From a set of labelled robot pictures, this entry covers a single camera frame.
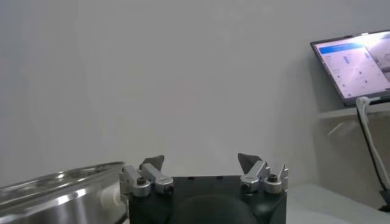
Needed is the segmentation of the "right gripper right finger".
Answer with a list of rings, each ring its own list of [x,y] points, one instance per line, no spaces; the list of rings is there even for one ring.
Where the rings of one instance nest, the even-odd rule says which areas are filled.
[[[244,172],[239,178],[244,194],[254,194],[258,191],[269,194],[287,193],[289,169],[285,164],[278,174],[273,174],[267,162],[257,155],[238,153],[238,161]]]

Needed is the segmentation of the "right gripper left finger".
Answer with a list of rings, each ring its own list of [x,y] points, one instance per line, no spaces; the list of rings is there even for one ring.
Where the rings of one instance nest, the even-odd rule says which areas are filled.
[[[172,194],[174,179],[161,172],[164,160],[164,155],[157,155],[144,159],[138,168],[124,166],[119,173],[119,191],[121,195],[147,197],[153,190],[162,195]]]

